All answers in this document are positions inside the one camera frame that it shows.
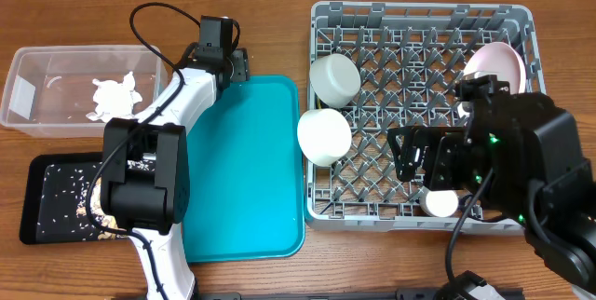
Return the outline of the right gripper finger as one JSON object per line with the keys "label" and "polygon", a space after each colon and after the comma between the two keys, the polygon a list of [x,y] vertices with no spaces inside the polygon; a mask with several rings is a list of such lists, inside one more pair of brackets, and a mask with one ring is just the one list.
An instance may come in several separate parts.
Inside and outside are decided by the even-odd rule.
{"label": "right gripper finger", "polygon": [[423,160],[424,152],[422,150],[402,150],[396,160],[397,178],[402,182],[413,180]]}
{"label": "right gripper finger", "polygon": [[431,127],[404,126],[387,130],[386,139],[393,154],[401,154],[403,151],[411,151],[414,148],[425,153],[428,142],[416,142],[417,133],[430,132]]}

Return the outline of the white cup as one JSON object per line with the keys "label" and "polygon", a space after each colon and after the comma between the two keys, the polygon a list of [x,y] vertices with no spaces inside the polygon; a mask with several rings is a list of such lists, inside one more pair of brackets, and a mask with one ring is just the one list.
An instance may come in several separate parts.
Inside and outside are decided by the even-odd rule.
{"label": "white cup", "polygon": [[453,190],[432,191],[423,188],[419,204],[429,216],[451,217],[458,211],[459,199]]}

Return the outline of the white bowl with nuts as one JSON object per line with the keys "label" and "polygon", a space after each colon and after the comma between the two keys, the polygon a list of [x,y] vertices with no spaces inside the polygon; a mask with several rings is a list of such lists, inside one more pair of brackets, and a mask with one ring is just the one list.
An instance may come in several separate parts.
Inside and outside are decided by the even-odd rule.
{"label": "white bowl with nuts", "polygon": [[300,117],[297,138],[310,162],[329,167],[347,154],[352,135],[344,116],[334,109],[325,108],[306,111]]}

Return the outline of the grey bowl with rice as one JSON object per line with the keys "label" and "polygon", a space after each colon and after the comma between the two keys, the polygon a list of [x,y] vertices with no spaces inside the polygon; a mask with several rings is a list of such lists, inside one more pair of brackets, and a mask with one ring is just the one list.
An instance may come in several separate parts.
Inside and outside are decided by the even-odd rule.
{"label": "grey bowl with rice", "polygon": [[359,69],[347,56],[333,53],[315,60],[309,80],[320,100],[332,108],[343,108],[359,93]]}

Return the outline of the pink round plate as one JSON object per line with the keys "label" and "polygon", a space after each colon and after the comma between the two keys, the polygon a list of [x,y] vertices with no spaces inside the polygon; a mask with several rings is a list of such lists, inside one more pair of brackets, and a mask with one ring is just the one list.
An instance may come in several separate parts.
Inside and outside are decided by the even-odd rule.
{"label": "pink round plate", "polygon": [[478,78],[481,75],[497,75],[499,81],[509,82],[511,94],[526,90],[526,70],[520,54],[504,42],[494,42],[478,49],[469,59],[464,75]]}

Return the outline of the white napkin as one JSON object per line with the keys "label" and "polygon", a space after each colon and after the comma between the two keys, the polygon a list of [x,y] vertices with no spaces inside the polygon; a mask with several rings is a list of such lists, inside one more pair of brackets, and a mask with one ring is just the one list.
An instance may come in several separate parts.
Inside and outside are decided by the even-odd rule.
{"label": "white napkin", "polygon": [[142,101],[142,95],[135,89],[136,81],[132,71],[123,76],[122,82],[93,79],[97,87],[92,101],[96,103],[93,112],[86,117],[91,121],[107,123],[112,118],[132,119],[134,105]]}

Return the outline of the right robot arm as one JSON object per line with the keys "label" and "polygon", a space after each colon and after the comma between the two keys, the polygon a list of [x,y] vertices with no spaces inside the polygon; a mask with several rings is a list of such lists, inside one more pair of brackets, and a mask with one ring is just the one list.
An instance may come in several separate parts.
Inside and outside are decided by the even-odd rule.
{"label": "right robot arm", "polygon": [[522,226],[551,271],[595,293],[595,180],[571,113],[540,92],[471,101],[464,127],[404,126],[387,142],[398,179],[466,189]]}

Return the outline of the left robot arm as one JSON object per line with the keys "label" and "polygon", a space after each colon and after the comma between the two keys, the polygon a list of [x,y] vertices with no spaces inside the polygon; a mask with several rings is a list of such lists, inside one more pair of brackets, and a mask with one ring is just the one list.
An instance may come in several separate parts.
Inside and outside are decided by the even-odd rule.
{"label": "left robot arm", "polygon": [[142,263],[149,299],[196,299],[198,286],[184,253],[182,221],[190,200],[187,135],[235,74],[240,27],[204,16],[199,39],[172,67],[157,99],[130,119],[104,128],[102,165],[93,180],[114,233],[130,239]]}

